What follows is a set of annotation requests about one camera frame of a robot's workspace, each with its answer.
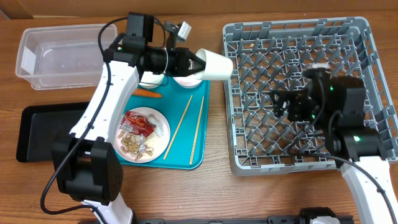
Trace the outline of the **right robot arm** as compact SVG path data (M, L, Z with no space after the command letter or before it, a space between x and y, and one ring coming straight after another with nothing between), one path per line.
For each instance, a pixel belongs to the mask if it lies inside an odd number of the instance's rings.
M312 157L335 162L353 195L363 223L397 223L397 199L391 184L389 151L381 132L364 123L366 88L362 79L332 75L327 63L314 63L303 72L301 90L272 90L274 114L308 121L322 131L327 153Z

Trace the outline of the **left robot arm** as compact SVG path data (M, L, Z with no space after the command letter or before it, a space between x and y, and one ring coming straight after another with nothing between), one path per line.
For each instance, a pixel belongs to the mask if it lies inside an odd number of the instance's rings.
M158 18L139 13L126 16L127 28L109 47L101 47L104 65L100 82L83 116L68 136L52 146L54 173L50 184L90 209L100 223L135 223L134 211L121 195L123 168L113 137L123 110L143 74L186 77L204 71L206 63L187 48L177 47L191 27L182 22L161 24L164 43L152 46Z

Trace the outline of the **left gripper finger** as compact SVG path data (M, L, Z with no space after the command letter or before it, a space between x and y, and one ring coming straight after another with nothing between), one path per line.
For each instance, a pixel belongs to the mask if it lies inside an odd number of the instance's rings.
M206 65L206 62L205 62L203 59L201 59L199 56L197 56L195 53L189 52L188 55L189 55L189 59L190 59L193 63L198 63L198 64L200 64L200 65L202 65L202 66L205 66L205 65Z
M205 71L202 70L200 72L193 73L190 76L193 77L193 78L202 78L204 76L204 74L205 74Z

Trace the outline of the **pink white bowl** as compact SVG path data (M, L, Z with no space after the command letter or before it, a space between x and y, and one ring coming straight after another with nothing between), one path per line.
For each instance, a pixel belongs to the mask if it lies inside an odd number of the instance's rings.
M188 77L174 77L174 80L183 88L195 88L201 83L201 80L196 79L193 75Z

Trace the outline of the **white cup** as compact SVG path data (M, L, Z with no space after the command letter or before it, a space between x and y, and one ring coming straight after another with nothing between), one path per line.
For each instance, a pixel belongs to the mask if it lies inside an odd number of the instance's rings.
M206 62L205 74L198 80L227 80L233 73L233 62L228 57L216 54L206 49L199 49L196 52Z

